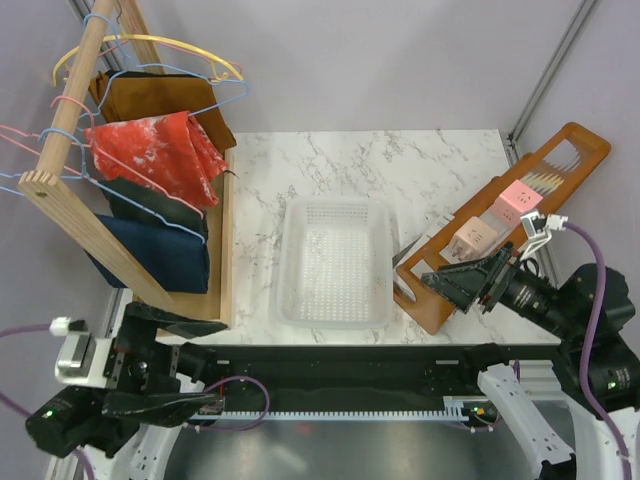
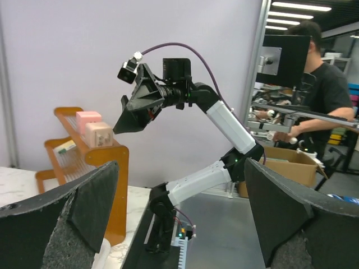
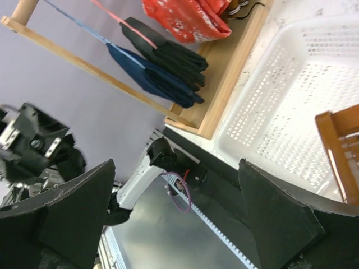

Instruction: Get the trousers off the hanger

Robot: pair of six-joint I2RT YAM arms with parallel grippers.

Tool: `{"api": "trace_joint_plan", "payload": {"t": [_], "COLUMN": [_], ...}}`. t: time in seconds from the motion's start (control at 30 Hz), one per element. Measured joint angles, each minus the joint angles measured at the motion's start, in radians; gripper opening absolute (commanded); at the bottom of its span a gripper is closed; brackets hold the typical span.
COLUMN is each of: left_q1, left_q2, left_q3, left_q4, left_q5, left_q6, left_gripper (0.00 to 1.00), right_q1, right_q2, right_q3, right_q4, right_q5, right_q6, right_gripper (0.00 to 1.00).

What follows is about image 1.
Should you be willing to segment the dark blue jeans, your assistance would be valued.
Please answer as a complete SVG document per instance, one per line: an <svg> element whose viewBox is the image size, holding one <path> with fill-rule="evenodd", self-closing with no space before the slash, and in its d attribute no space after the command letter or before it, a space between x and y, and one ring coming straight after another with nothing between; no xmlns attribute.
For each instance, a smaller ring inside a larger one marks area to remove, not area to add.
<svg viewBox="0 0 640 480"><path fill-rule="evenodd" d="M207 244L184 230L103 215L99 220L168 292L208 292Z"/></svg>

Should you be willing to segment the black jeans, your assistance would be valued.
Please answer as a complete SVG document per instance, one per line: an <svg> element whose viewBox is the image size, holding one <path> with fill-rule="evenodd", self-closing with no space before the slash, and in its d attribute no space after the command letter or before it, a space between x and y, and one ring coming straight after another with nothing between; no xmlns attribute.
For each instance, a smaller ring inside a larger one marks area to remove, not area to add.
<svg viewBox="0 0 640 480"><path fill-rule="evenodd" d="M208 226L205 218L200 218L196 212L177 201L167 198L164 194L123 178L105 180L101 183L154 210L164 216L167 221L183 225L188 229L198 232L204 238L208 237ZM120 198L109 198L107 192L103 190L102 192L108 200L111 213L115 218L136 221L140 224L156 227L165 226L154 216L139 210Z"/></svg>

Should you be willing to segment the light blue wire hanger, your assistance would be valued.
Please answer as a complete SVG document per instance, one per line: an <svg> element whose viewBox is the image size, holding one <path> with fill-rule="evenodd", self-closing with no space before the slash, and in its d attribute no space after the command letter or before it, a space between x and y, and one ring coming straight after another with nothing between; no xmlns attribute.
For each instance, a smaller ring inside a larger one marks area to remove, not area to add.
<svg viewBox="0 0 640 480"><path fill-rule="evenodd" d="M17 129L14 129L13 127L8 127L6 125L1 124L1 129L2 130L7 130L13 133L17 133L18 135L25 137L25 138L30 138L30 137L37 137L40 141L41 136L39 134L33 134L33 133L24 133L21 132ZM79 146L81 149L81 167L82 167L82 172L76 171L75 169L72 169L70 167L67 167L65 165L63 165L63 169L72 172L75 175L62 175L62 179L67 179L67 180L86 180L89 183L93 184L94 186L100 188L101 190L103 190L104 192L107 192L109 194L109 198L115 197L115 198L120 198L121 200L123 200L124 202L127 202L128 204L138 208L139 210L154 216L155 218L159 219L164 225L166 225L167 227L171 227L171 228L176 228L176 229L180 229L184 232L187 232L193 236L195 236L196 238L201 240L201 243L204 244L205 243L205 239L202 235L200 235L198 232L193 231L191 229L188 229L186 227L184 227L183 225L180 224L176 224L176 223L172 223L167 221L164 216L160 215L159 213L155 212L154 210L130 199L129 197L121 194L120 192L111 189L110 187L104 185L104 183L99 182L98 180L94 179L93 177L91 177L88 174L88 170L86 170L86 148L83 145L80 145L80 142L78 141L78 139L76 137L74 137L71 134L67 134L62 132L62 130L59 129L46 129L47 132L45 133L63 133L63 136L67 136L68 138L70 138L72 140L72 144L76 144L76 146ZM33 148L5 135L4 133L1 133L1 138L9 141L10 143L13 143L21 148L23 148L24 150L35 154L37 157L40 157L41 152L34 150ZM4 178L17 178L20 177L22 174L5 174L5 173L1 173L1 176Z"/></svg>

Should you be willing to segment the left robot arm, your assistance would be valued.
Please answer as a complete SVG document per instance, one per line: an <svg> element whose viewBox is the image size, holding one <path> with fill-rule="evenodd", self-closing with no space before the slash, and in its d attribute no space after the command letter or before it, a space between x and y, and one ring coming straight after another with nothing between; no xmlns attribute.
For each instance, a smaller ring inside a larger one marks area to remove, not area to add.
<svg viewBox="0 0 640 480"><path fill-rule="evenodd" d="M63 338L54 374L63 389L31 414L26 431L36 446L64 458L92 446L115 454L143 425L184 424L219 382L214 356L194 339L226 330L219 321L189 319L131 302L112 338L91 334L83 320L49 325ZM198 393L184 393L180 379Z"/></svg>

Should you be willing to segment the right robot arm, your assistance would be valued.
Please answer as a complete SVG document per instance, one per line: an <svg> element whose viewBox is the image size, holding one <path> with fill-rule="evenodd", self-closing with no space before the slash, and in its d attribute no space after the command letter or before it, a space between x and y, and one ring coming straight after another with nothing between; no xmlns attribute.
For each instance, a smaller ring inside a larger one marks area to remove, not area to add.
<svg viewBox="0 0 640 480"><path fill-rule="evenodd" d="M636 313L625 277L607 267L599 248L560 287L528 267L526 254L506 243L478 260L425 273L423 284L461 311L478 304L485 312L501 304L560 340L561 366L571 396L612 435L623 478L631 478L631 443L614 413L639 407L639 359L620 336Z"/></svg>

